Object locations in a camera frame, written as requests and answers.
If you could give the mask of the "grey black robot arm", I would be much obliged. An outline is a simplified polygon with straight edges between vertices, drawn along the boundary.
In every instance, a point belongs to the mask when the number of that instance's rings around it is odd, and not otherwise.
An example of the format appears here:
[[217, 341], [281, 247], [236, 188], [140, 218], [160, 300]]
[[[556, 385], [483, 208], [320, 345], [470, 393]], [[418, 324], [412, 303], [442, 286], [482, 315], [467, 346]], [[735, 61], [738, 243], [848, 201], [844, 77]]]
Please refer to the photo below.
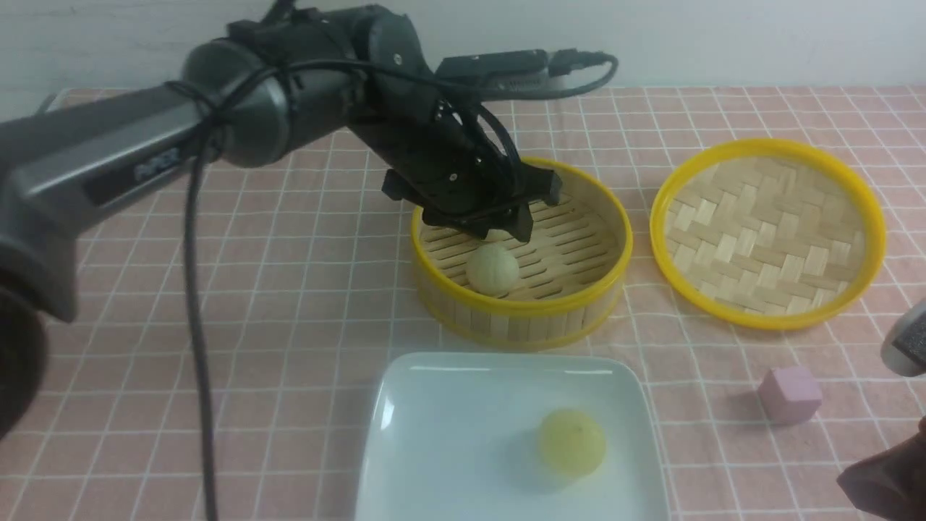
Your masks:
[[39, 313], [77, 316], [79, 236], [196, 161], [264, 167], [347, 128], [387, 164], [384, 194], [427, 224], [528, 241], [529, 205], [558, 204], [562, 182], [490, 141], [477, 118], [494, 98], [439, 80], [403, 14], [278, 1], [192, 50], [176, 82], [4, 122], [2, 433], [42, 385]]

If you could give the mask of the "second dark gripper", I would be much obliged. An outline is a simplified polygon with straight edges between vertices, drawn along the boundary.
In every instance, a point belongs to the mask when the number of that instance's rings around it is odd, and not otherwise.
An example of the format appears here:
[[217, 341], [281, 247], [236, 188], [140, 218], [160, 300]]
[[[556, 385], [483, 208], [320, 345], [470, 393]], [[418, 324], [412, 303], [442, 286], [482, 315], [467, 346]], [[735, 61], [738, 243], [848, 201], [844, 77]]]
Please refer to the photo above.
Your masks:
[[925, 519], [925, 419], [910, 439], [844, 469], [837, 484], [857, 509], [887, 520]]

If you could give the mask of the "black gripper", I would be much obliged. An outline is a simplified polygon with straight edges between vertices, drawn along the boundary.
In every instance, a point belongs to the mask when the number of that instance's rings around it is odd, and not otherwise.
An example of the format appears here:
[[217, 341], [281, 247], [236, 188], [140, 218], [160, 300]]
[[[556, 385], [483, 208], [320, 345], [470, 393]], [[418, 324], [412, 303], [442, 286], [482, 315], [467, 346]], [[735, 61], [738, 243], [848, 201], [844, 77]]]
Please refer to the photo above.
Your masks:
[[360, 87], [349, 128], [388, 165], [383, 191], [419, 206], [424, 224], [486, 240], [499, 225], [532, 237], [530, 205], [556, 206], [563, 182], [523, 161], [479, 93], [436, 87]]

